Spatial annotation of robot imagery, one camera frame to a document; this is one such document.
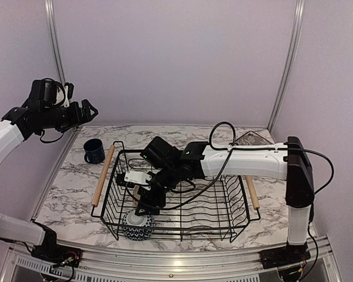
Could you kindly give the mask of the blue white patterned bowl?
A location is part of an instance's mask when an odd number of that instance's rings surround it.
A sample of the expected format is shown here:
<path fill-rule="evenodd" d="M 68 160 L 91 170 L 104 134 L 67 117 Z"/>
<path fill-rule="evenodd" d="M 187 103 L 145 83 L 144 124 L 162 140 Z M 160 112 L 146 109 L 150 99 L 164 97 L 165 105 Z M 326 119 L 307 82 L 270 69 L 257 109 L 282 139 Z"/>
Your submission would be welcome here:
<path fill-rule="evenodd" d="M 122 219 L 123 232 L 132 241 L 144 241 L 151 237 L 155 220 L 151 215 L 137 216 L 135 210 L 124 214 Z"/>

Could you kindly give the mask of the dark blue mug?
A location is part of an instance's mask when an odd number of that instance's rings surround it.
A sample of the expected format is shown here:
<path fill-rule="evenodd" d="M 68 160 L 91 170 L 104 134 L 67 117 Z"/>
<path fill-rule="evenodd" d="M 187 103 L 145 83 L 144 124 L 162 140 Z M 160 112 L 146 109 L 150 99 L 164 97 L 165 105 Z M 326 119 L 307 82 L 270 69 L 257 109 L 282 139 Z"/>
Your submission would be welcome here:
<path fill-rule="evenodd" d="M 90 164 L 99 164 L 105 160 L 103 143 L 100 139 L 90 139 L 84 143 L 84 160 Z"/>

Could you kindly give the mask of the round grey deer plate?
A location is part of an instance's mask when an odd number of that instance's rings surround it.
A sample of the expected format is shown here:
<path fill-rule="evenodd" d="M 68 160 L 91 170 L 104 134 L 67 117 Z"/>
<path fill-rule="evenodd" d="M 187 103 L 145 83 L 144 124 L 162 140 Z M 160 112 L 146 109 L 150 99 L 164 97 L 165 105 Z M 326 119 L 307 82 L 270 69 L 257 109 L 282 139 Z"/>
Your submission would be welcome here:
<path fill-rule="evenodd" d="M 240 146 L 265 146 L 271 145 L 272 142 L 264 138 L 263 136 L 259 135 L 256 132 L 248 131 L 238 137 L 235 141 L 236 145 Z"/>

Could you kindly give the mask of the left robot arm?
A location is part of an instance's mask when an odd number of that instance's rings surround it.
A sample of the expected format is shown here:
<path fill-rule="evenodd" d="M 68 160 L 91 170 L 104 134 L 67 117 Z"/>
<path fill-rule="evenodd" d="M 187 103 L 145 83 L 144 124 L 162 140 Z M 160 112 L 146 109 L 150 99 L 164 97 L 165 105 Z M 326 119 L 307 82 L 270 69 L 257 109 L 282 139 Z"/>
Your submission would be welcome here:
<path fill-rule="evenodd" d="M 14 107 L 0 121 L 0 165 L 32 135 L 43 136 L 47 129 L 63 134 L 69 129 L 91 122 L 98 109 L 88 100 L 73 102 L 74 85 L 51 78 L 34 80 L 28 98 Z M 40 224 L 0 213 L 0 239 L 39 246 L 49 261 L 62 257 L 62 247 L 54 235 Z"/>

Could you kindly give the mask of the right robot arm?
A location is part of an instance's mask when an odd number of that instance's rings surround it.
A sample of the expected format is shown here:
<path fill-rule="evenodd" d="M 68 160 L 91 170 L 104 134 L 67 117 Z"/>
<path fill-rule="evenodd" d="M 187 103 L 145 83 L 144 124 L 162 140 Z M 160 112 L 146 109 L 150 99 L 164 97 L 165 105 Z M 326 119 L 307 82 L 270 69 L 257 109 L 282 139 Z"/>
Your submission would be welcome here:
<path fill-rule="evenodd" d="M 232 141 L 226 146 L 214 146 L 211 140 L 190 142 L 179 150 L 157 136 L 140 153 L 158 172 L 126 173 L 127 181 L 145 189 L 140 202 L 145 209 L 161 210 L 165 195 L 179 182 L 189 179 L 222 175 L 261 176 L 286 182 L 285 200 L 288 206 L 288 235 L 279 257 L 292 263 L 302 254 L 308 236 L 308 226 L 315 196 L 312 164 L 308 155 L 325 155 L 305 149 L 298 137 L 290 136 L 284 143 L 273 145 L 239 145 Z"/>

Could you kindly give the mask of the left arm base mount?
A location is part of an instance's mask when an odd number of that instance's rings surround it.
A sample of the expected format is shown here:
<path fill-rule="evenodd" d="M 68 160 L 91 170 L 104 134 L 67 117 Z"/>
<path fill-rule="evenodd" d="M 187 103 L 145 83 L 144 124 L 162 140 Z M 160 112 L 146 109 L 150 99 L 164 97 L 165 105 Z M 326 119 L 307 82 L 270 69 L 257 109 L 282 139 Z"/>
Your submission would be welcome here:
<path fill-rule="evenodd" d="M 40 245 L 33 246 L 31 256 L 45 260 L 58 266 L 61 266 L 62 262 L 73 258 L 70 264 L 73 267 L 78 267 L 81 261 L 82 250 L 79 248 L 68 247 L 57 243 L 56 232 L 41 223 L 33 221 L 36 225 L 40 226 L 45 232 L 44 239 Z"/>

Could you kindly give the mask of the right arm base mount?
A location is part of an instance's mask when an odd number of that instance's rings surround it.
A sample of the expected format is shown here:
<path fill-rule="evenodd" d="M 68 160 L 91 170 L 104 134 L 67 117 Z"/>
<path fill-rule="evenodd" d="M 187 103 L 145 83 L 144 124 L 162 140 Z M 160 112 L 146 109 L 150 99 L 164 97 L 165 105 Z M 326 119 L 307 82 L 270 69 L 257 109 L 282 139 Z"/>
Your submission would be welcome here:
<path fill-rule="evenodd" d="M 311 258 L 307 243 L 303 245 L 287 243 L 283 247 L 260 251 L 259 256 L 264 269 L 283 267 L 304 262 Z"/>

